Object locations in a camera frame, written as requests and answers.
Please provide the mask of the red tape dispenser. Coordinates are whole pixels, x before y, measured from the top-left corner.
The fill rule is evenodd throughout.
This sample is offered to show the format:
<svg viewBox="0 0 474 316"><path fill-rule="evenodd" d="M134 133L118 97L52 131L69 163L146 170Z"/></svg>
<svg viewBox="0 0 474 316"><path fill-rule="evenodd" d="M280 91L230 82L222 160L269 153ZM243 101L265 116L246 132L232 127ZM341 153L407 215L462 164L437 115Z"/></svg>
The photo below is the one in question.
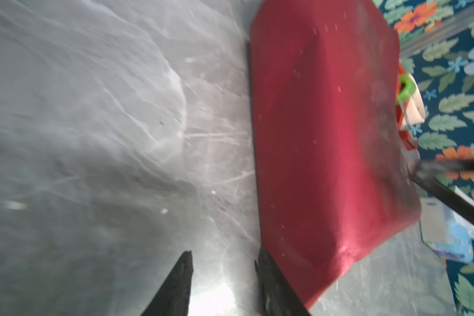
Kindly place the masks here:
<svg viewBox="0 0 474 316"><path fill-rule="evenodd" d="M396 85L396 124L399 137L408 151L417 150L417 140L410 131L410 122L407 110L417 87L410 73L406 72L401 63L398 64Z"/></svg>

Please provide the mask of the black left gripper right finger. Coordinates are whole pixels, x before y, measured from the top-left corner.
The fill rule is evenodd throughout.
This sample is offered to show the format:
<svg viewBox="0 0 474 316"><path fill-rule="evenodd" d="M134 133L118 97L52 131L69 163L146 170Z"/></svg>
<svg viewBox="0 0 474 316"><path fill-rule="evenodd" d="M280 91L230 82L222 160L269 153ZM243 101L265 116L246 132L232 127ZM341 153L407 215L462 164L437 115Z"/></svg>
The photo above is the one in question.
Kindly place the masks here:
<svg viewBox="0 0 474 316"><path fill-rule="evenodd" d="M255 270L263 315L310 316L272 255L263 248L259 250L258 260L255 261Z"/></svg>

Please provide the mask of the maroon wrapping paper sheet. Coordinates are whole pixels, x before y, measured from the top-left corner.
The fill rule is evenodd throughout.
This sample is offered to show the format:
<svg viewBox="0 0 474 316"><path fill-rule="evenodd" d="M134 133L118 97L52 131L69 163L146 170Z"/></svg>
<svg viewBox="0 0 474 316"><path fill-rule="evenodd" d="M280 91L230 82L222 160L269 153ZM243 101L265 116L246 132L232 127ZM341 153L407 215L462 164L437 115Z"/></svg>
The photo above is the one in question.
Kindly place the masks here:
<svg viewBox="0 0 474 316"><path fill-rule="evenodd" d="M265 1L250 53L261 241L310 308L421 216L396 124L398 34L372 1Z"/></svg>

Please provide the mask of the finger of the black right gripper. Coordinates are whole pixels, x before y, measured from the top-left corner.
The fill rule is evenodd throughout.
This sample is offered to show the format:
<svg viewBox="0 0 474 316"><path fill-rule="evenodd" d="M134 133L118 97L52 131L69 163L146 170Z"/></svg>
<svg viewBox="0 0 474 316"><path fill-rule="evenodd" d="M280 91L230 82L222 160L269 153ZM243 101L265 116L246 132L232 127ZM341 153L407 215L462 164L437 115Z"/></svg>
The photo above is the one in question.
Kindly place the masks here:
<svg viewBox="0 0 474 316"><path fill-rule="evenodd" d="M410 178L474 226L474 205L437 179L438 175L460 171L474 171L474 159L418 161L413 165Z"/></svg>

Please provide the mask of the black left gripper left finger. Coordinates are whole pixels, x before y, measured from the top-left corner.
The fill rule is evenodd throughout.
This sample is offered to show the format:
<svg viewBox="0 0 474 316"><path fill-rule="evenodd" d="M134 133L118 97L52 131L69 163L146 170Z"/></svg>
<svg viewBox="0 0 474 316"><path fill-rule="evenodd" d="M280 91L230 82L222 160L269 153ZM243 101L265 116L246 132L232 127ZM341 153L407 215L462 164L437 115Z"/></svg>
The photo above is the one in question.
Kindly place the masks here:
<svg viewBox="0 0 474 316"><path fill-rule="evenodd" d="M187 316L193 272L192 252L184 251L141 316Z"/></svg>

